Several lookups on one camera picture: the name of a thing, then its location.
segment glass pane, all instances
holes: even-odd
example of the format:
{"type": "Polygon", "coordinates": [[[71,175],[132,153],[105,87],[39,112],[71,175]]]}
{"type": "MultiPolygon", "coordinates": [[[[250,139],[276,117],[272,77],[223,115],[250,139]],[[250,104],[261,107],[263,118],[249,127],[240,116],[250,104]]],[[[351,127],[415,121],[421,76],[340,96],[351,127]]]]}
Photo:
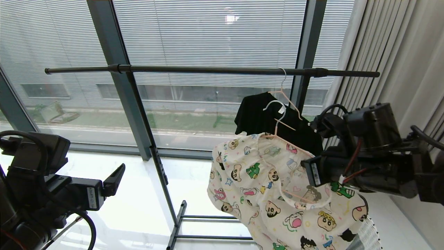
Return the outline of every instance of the glass pane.
{"type": "Polygon", "coordinates": [[[0,131],[11,130],[13,129],[11,124],[9,124],[8,120],[0,110],[0,131]]]}
{"type": "MultiPolygon", "coordinates": [[[[294,68],[305,0],[114,0],[133,65],[294,68]]],[[[292,76],[136,73],[159,147],[212,149],[237,137],[243,97],[292,76]]]]}
{"type": "Polygon", "coordinates": [[[39,128],[71,142],[135,145],[110,73],[44,73],[106,65],[87,2],[0,0],[0,9],[1,63],[39,128]]]}
{"type": "MultiPolygon", "coordinates": [[[[353,9],[353,0],[328,0],[317,44],[313,67],[337,69],[345,31],[353,9]]],[[[311,78],[304,104],[310,120],[322,111],[325,95],[334,77],[311,78]]]]}

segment clothes hanger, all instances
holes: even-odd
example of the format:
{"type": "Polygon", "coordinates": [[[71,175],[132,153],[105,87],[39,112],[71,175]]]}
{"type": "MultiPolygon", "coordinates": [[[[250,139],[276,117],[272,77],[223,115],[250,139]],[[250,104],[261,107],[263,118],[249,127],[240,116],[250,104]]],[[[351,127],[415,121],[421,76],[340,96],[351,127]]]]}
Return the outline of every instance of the clothes hanger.
{"type": "MultiPolygon", "coordinates": [[[[284,105],[281,101],[274,100],[274,101],[269,102],[269,103],[267,104],[267,106],[263,109],[263,111],[267,110],[267,108],[268,108],[268,107],[270,106],[270,104],[273,103],[273,102],[278,102],[278,103],[280,103],[280,104],[282,105],[282,107],[285,108],[285,105],[284,105]]],[[[281,137],[278,136],[278,124],[279,124],[279,122],[281,122],[281,120],[284,118],[285,113],[286,113],[286,109],[284,109],[284,113],[282,114],[281,118],[279,118],[279,120],[276,122],[276,126],[274,127],[274,134],[272,134],[272,135],[265,135],[265,134],[264,134],[264,135],[262,135],[261,137],[264,137],[264,138],[269,138],[269,137],[278,138],[278,139],[280,139],[281,141],[287,143],[288,145],[291,145],[291,146],[297,148],[297,146],[295,146],[293,143],[290,143],[290,142],[288,142],[287,140],[284,140],[283,138],[281,138],[281,137]]],[[[283,190],[283,192],[285,192],[285,193],[287,193],[287,194],[291,194],[291,195],[293,195],[294,197],[300,198],[301,200],[306,201],[307,203],[313,203],[312,201],[307,200],[307,199],[305,199],[305,198],[303,198],[303,197],[301,197],[301,196],[299,196],[299,195],[292,194],[292,193],[288,192],[287,190],[283,190]]]]}
{"type": "Polygon", "coordinates": [[[293,102],[290,101],[290,98],[288,98],[287,95],[285,95],[285,93],[284,93],[283,86],[284,86],[284,81],[287,79],[287,72],[285,71],[285,69],[283,69],[283,68],[281,68],[281,67],[279,67],[279,68],[282,69],[282,70],[284,71],[284,74],[285,74],[285,78],[284,78],[284,80],[281,82],[281,90],[279,90],[279,91],[269,91],[268,93],[280,93],[280,94],[282,94],[282,96],[283,96],[285,99],[287,99],[287,101],[288,101],[288,103],[290,104],[290,106],[293,107],[293,108],[297,111],[297,114],[298,114],[299,119],[300,119],[301,121],[303,121],[303,119],[301,118],[301,112],[299,112],[299,110],[296,108],[296,106],[293,104],[293,102]]]}

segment road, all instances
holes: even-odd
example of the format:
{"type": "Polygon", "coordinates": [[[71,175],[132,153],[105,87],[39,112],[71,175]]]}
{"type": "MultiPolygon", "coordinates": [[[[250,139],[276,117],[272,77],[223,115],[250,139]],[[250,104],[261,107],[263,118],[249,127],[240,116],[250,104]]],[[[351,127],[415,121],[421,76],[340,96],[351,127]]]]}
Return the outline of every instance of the road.
{"type": "MultiPolygon", "coordinates": [[[[71,142],[136,146],[131,130],[110,127],[81,127],[67,125],[39,125],[43,133],[55,133],[71,142]]],[[[13,129],[1,123],[0,130],[13,129]]],[[[188,132],[181,130],[154,129],[156,145],[160,148],[211,150],[220,142],[237,136],[233,133],[188,132]]]]}

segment red wire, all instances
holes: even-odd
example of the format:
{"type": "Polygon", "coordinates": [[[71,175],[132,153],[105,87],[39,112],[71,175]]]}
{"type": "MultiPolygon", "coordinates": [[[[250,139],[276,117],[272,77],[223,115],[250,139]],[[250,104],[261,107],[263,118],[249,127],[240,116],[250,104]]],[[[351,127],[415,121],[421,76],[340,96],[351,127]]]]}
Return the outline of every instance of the red wire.
{"type": "Polygon", "coordinates": [[[355,178],[357,175],[359,175],[359,174],[361,174],[361,173],[363,173],[363,172],[365,172],[365,171],[367,171],[367,169],[361,169],[361,170],[359,170],[359,171],[357,171],[357,172],[354,172],[353,174],[351,174],[350,176],[348,176],[347,178],[345,178],[343,183],[348,182],[349,180],[355,178]]]}
{"type": "Polygon", "coordinates": [[[347,167],[345,168],[343,176],[347,175],[347,172],[350,170],[350,167],[353,165],[353,162],[355,161],[356,157],[358,156],[359,150],[361,149],[361,145],[362,145],[362,138],[359,138],[355,152],[353,153],[352,158],[350,159],[347,167]]]}
{"type": "Polygon", "coordinates": [[[7,232],[3,229],[0,229],[0,230],[1,230],[2,234],[6,235],[8,238],[13,240],[17,245],[19,245],[22,248],[22,250],[27,250],[27,248],[25,246],[23,246],[23,244],[16,237],[14,237],[14,235],[10,234],[9,232],[7,232]]]}

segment hanger hook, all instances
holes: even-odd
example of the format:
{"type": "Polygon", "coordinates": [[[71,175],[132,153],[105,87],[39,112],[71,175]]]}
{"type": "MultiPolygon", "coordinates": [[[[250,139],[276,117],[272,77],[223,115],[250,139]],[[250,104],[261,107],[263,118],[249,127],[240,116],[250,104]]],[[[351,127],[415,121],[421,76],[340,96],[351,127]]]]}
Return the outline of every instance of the hanger hook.
{"type": "Polygon", "coordinates": [[[281,82],[281,91],[283,91],[283,89],[284,89],[284,81],[287,79],[287,72],[285,71],[284,68],[279,67],[279,69],[282,69],[284,71],[284,74],[285,74],[285,78],[281,82]]]}
{"type": "Polygon", "coordinates": [[[271,102],[269,102],[269,103],[267,104],[267,106],[263,109],[263,111],[267,110],[268,106],[270,106],[270,104],[273,103],[273,102],[278,102],[278,103],[280,103],[280,104],[282,105],[282,107],[284,108],[284,113],[282,114],[281,118],[279,118],[279,120],[276,122],[276,128],[277,128],[279,122],[280,122],[282,119],[284,119],[285,113],[287,112],[287,108],[286,108],[285,104],[283,104],[281,101],[273,100],[273,101],[271,101],[271,102]]]}

